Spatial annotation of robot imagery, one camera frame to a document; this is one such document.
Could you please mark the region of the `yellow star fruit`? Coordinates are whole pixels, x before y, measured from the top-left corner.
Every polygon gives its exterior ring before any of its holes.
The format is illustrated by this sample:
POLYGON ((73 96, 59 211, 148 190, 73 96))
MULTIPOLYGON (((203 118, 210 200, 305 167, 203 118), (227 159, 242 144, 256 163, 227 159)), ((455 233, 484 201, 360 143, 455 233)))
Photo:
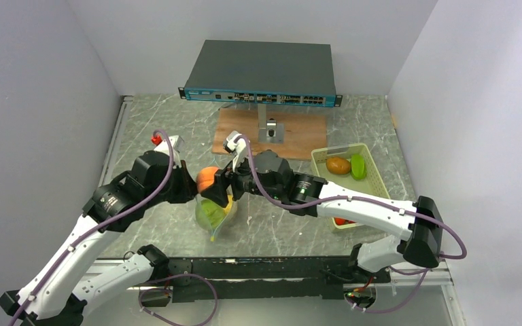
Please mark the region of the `yellow star fruit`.
POLYGON ((228 204, 223 208, 223 212, 225 215, 230 215, 234 206, 233 196, 228 194, 228 204))

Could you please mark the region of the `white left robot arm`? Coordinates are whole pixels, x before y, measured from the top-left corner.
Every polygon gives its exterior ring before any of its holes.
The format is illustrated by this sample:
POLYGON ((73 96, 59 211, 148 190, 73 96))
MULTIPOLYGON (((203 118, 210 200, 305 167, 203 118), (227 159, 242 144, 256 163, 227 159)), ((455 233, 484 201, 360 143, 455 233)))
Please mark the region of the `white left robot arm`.
POLYGON ((126 288, 163 283, 169 259, 154 245, 141 247, 118 267, 82 277, 97 257, 145 212, 163 202, 194 199, 196 184, 176 150, 160 145, 137 157, 130 170, 97 188, 67 239, 21 289, 4 292, 0 307, 22 325, 80 325, 92 310, 126 288))

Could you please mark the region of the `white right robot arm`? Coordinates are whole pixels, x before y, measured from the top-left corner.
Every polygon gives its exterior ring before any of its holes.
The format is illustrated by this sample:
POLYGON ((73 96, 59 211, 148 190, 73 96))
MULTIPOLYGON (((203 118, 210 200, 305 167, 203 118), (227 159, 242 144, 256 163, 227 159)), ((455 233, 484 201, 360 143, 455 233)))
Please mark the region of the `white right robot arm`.
POLYGON ((363 282, 373 272, 408 262, 435 268, 441 257, 444 224, 433 199, 393 201, 356 192, 321 177, 298 173, 268 150, 225 168, 203 168, 196 178, 199 194, 220 207, 243 194, 263 196, 294 215, 336 217, 387 233, 352 249, 347 272, 363 282))

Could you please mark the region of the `pale green cabbage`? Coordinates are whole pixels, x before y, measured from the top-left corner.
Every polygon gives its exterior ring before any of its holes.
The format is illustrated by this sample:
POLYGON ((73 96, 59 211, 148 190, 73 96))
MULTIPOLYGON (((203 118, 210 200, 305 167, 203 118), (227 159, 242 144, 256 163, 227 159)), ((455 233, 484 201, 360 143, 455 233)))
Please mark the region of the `pale green cabbage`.
POLYGON ((223 208, 208 199, 202 199, 197 202, 195 208, 195 217, 197 224, 204 230, 215 230, 221 222, 226 218, 223 208))

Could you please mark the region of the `clear zip top bag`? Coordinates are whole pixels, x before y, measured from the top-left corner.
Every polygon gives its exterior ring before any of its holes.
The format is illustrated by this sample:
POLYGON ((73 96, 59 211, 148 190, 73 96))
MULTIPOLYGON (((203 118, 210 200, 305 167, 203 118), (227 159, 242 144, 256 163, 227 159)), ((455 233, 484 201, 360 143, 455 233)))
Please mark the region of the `clear zip top bag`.
MULTIPOLYGON (((199 171, 196 177, 197 190, 205 190, 214 182, 215 173, 219 170, 216 166, 207 166, 199 171)), ((209 240, 214 242, 220 230, 228 225, 237 211, 237 202, 233 200, 232 190, 227 188, 226 206, 219 206, 214 201, 207 199, 198 193, 195 197, 194 214, 197 225, 208 231, 209 240)))

